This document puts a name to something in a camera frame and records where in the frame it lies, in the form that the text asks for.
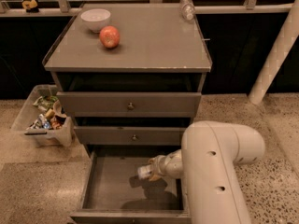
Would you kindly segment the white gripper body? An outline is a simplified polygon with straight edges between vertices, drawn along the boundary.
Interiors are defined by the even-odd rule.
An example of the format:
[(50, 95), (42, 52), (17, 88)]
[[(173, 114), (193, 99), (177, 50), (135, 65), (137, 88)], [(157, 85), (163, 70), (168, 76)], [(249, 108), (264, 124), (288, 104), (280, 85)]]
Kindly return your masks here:
[(167, 175), (166, 166), (170, 159), (167, 156), (159, 155), (153, 159), (153, 175), (162, 177)]

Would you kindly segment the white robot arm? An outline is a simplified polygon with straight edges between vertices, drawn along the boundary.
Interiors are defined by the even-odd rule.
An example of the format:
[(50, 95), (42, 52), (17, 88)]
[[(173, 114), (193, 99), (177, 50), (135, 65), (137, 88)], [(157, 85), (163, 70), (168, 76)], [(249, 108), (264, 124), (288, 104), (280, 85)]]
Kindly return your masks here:
[(235, 167), (264, 152), (263, 137), (249, 126), (197, 121), (185, 130), (180, 150), (149, 160), (149, 178), (183, 180), (192, 224), (251, 224)]

